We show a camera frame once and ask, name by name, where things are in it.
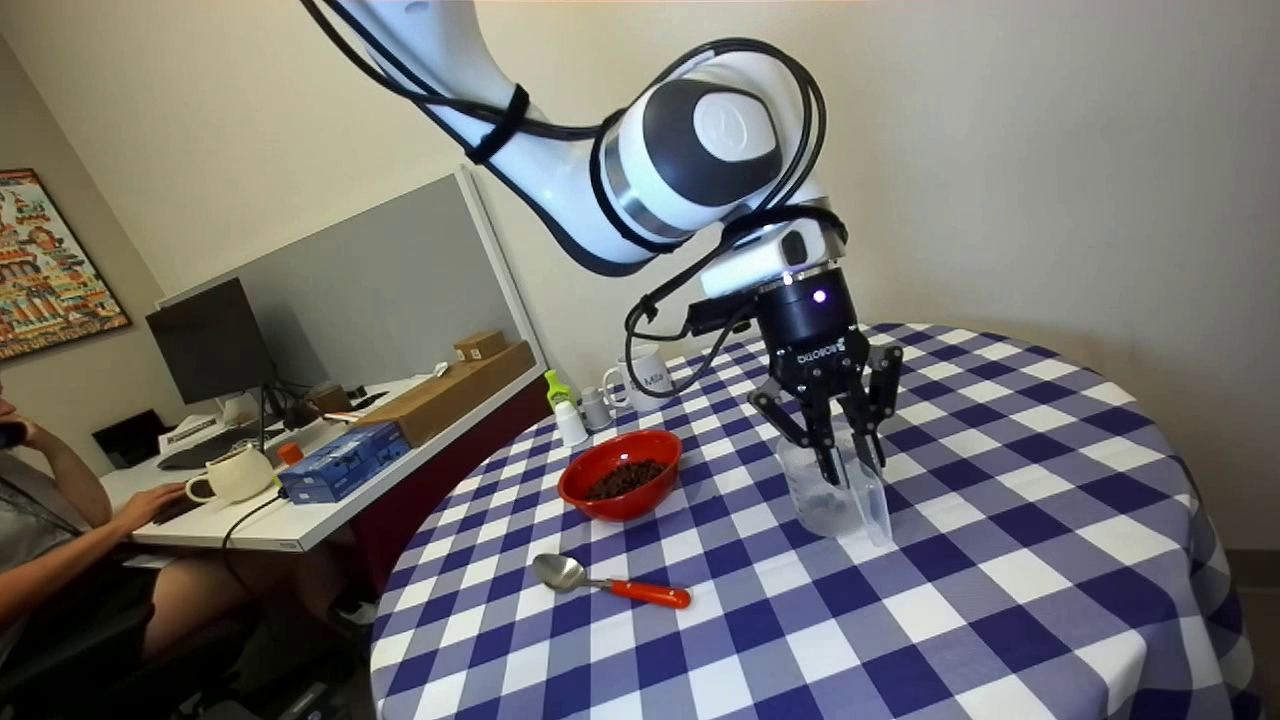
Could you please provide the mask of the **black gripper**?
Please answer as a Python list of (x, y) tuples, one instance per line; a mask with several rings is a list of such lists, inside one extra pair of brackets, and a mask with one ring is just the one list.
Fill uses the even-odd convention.
[(842, 267), (758, 296), (767, 375), (802, 406), (787, 420), (787, 471), (842, 489), (832, 407), (843, 407), (855, 458), (884, 469), (880, 424), (898, 411), (904, 353), (874, 343)]

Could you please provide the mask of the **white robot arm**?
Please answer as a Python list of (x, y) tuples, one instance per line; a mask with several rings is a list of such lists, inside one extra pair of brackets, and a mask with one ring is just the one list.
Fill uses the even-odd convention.
[(695, 233), (716, 248), (683, 267), (705, 296), (693, 338), (758, 328), (773, 390), (761, 411), (816, 458), (884, 463), (902, 353), (859, 332), (842, 267), (847, 228), (811, 184), (823, 91), (786, 49), (708, 41), (595, 126), (549, 120), (492, 62), (472, 0), (302, 0), (379, 90), (417, 106), (472, 165), (517, 191), (589, 274), (627, 276)]

